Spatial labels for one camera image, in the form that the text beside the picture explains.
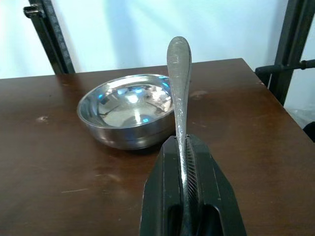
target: brown table top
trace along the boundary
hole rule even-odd
[[[160,146],[95,141],[79,99],[165,66],[0,80],[0,235],[135,236]],[[195,63],[188,133],[231,182],[250,236],[314,235],[315,146],[242,59]]]

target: bowl rim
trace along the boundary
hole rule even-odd
[[[84,99],[89,96],[94,90],[96,90],[97,88],[101,87],[101,86],[104,86],[105,84],[108,84],[108,83],[111,83],[111,82],[114,82],[114,81],[117,81],[117,80],[122,80],[122,79],[126,79],[126,78],[129,78],[129,77],[135,77],[135,76],[156,76],[156,77],[160,77],[160,76],[163,76],[163,77],[166,77],[166,78],[169,78],[167,75],[160,75],[160,74],[135,74],[135,75],[127,75],[127,76],[122,76],[122,77],[119,77],[119,78],[116,78],[116,79],[113,79],[113,80],[109,80],[101,85],[98,85],[96,86],[95,88],[91,89],[88,93],[86,93],[79,101],[78,103],[78,106],[77,106],[77,115],[78,117],[80,118],[81,121],[83,121],[84,123],[87,123],[91,126],[94,126],[94,127],[98,127],[98,128],[102,128],[102,129],[127,129],[127,128],[135,128],[135,127],[140,127],[140,126],[144,126],[144,125],[147,125],[147,124],[150,124],[150,123],[153,123],[153,122],[156,122],[157,120],[161,119],[161,118],[164,118],[166,117],[167,115],[169,115],[170,113],[174,112],[174,107],[169,110],[168,112],[166,112],[164,115],[160,116],[159,118],[157,119],[153,119],[149,122],[146,122],[146,123],[142,123],[142,124],[136,124],[136,125],[132,125],[132,126],[122,126],[122,127],[115,127],[115,126],[102,126],[102,125],[98,125],[98,124],[94,124],[88,120],[86,120],[80,113],[80,108],[81,108],[81,105],[84,101]]]

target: white wall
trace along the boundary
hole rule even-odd
[[[76,72],[166,64],[168,43],[177,35],[189,41],[193,62],[244,58],[252,69],[273,64],[287,5],[287,0],[52,2]],[[23,15],[27,5],[0,0],[0,78],[53,74]],[[303,59],[315,58],[314,31]],[[286,107],[314,107],[314,70],[294,73]]]

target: stainless steel bowl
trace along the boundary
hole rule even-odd
[[[102,84],[79,102],[77,113],[91,134],[119,149],[141,149],[175,129],[169,78],[131,75]]]

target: spoon handle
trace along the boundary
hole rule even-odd
[[[190,82],[191,52],[183,37],[172,39],[167,49],[167,69],[170,78],[174,103],[176,136],[180,156],[181,182],[183,187],[183,218],[181,236],[191,234],[191,215],[189,210],[188,170],[186,158],[186,119]]]

